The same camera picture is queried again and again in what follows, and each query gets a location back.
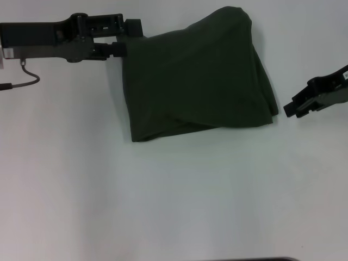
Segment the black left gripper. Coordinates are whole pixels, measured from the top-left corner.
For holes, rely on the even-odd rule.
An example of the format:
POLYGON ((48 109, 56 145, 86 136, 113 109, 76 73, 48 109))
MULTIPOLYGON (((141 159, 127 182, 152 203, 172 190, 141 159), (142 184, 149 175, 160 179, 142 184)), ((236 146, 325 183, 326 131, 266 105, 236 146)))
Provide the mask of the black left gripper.
POLYGON ((91 60, 105 61, 111 56, 126 57, 126 44, 94 44, 93 38, 120 35, 143 37, 141 20, 123 20, 122 14, 73 14, 60 22, 1 23, 1 50, 8 60, 63 58, 77 63, 91 56, 91 60))

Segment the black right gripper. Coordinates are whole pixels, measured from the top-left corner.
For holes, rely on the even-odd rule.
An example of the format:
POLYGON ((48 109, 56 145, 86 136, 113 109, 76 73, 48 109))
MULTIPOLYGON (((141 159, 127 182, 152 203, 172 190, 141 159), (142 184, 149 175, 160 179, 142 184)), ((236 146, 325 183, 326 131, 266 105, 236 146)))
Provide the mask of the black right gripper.
POLYGON ((347 66, 327 76, 315 77, 285 105, 287 117, 301 118, 317 109, 347 102, 347 66))

